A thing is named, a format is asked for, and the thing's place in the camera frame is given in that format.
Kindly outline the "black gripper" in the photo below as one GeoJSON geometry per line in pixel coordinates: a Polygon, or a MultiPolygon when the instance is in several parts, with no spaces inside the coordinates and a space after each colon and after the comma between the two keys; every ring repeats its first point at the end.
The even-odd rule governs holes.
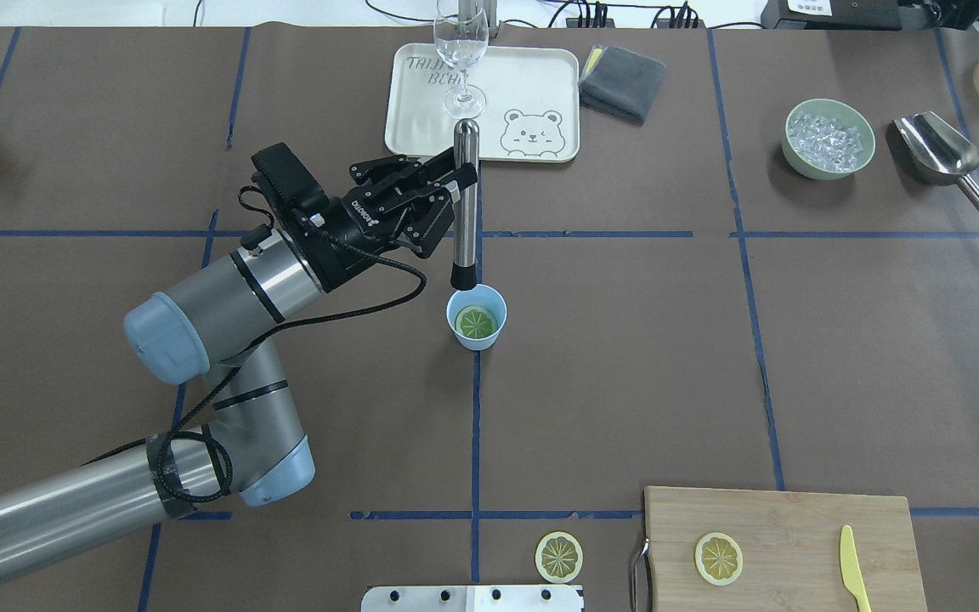
{"type": "Polygon", "coordinates": [[[351,164],[356,185],[307,222],[294,222],[304,258],[330,293],[400,247],[430,257],[455,221],[454,204],[478,184],[473,163],[452,155],[384,156],[351,164]]]}

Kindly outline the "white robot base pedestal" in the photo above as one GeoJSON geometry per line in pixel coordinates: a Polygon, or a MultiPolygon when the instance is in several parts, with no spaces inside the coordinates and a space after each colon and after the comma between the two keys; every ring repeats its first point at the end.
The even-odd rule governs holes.
{"type": "Polygon", "coordinates": [[[566,584],[380,586],[361,611],[584,611],[581,587],[566,584]]]}

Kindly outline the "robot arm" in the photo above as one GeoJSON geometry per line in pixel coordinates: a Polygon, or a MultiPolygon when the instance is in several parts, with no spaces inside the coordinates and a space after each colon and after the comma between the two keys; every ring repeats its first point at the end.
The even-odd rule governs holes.
{"type": "MultiPolygon", "coordinates": [[[[183,229],[102,213],[0,234],[0,493],[167,429],[201,396],[153,378],[120,321],[235,244],[229,209],[183,229]]],[[[147,525],[0,587],[0,611],[356,609],[368,585],[486,581],[467,496],[482,364],[440,329],[450,251],[421,263],[413,303],[277,337],[320,470],[310,488],[147,525]]]]}

